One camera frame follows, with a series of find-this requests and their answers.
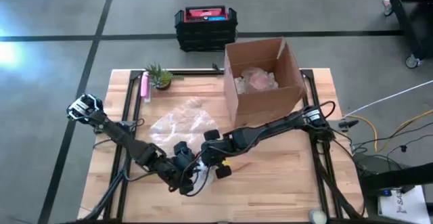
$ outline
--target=pink marker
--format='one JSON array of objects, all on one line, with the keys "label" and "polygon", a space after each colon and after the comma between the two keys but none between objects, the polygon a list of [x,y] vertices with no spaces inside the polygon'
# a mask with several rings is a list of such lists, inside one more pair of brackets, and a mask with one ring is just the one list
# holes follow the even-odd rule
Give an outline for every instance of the pink marker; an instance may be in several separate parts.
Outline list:
[{"label": "pink marker", "polygon": [[141,77],[140,95],[144,98],[145,103],[150,103],[150,91],[151,87],[149,84],[149,74],[147,72],[144,72],[143,76]]}]

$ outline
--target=white cable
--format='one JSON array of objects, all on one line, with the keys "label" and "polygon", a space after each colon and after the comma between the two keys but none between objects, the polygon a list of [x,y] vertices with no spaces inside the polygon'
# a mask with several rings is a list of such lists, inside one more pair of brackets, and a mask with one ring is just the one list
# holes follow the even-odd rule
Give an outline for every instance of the white cable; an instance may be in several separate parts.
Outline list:
[{"label": "white cable", "polygon": [[390,95],[390,96],[385,97],[385,98],[383,98],[383,99],[379,99],[379,100],[377,100],[377,101],[375,101],[375,102],[372,102],[372,103],[367,104],[367,105],[365,105],[365,106],[363,106],[363,107],[361,107],[361,108],[358,108],[358,109],[354,110],[354,111],[351,112],[351,113],[346,114],[345,116],[343,116],[343,118],[346,118],[347,116],[350,116],[351,114],[354,114],[354,113],[356,113],[356,112],[358,112],[358,111],[360,111],[360,110],[362,110],[362,109],[365,109],[365,108],[367,108],[367,107],[369,107],[369,106],[372,106],[372,105],[374,105],[374,104],[376,104],[376,103],[379,103],[379,102],[382,102],[382,101],[384,101],[384,100],[387,100],[387,99],[390,99],[390,98],[396,97],[396,96],[398,96],[398,95],[401,95],[401,94],[403,94],[403,93],[409,92],[409,91],[411,91],[412,89],[416,89],[416,88],[420,88],[420,87],[422,87],[422,86],[424,86],[424,85],[428,85],[428,84],[431,83],[431,82],[433,82],[433,81],[428,81],[428,82],[422,83],[422,84],[420,84],[420,85],[414,86],[414,87],[412,87],[412,88],[406,89],[406,90],[404,90],[404,91],[401,91],[401,92],[395,93],[394,95]]}]

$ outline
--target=small potted plant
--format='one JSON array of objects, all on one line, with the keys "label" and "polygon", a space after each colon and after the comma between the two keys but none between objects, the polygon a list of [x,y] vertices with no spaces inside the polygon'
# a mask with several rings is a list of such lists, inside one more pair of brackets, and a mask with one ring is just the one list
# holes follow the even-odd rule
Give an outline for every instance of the small potted plant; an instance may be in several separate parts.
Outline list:
[{"label": "small potted plant", "polygon": [[161,69],[161,65],[156,63],[147,66],[145,69],[149,74],[151,86],[161,91],[170,88],[173,74]]}]

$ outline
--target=succulent plant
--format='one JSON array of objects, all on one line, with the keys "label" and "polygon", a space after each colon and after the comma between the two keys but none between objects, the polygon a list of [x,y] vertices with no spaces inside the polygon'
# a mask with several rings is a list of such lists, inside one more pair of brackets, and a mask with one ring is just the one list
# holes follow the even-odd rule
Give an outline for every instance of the succulent plant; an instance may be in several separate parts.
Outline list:
[{"label": "succulent plant", "polygon": [[161,88],[167,85],[173,77],[170,72],[161,69],[161,65],[156,63],[146,66],[145,69],[149,73],[150,85],[153,87]]}]

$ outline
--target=white paper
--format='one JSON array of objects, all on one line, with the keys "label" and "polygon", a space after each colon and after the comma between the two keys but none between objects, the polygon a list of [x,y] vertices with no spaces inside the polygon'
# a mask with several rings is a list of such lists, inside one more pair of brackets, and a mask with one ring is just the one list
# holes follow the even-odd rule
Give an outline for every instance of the white paper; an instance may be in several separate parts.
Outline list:
[{"label": "white paper", "polygon": [[392,196],[379,197],[379,215],[409,223],[430,224],[422,186],[406,194],[391,190]]}]

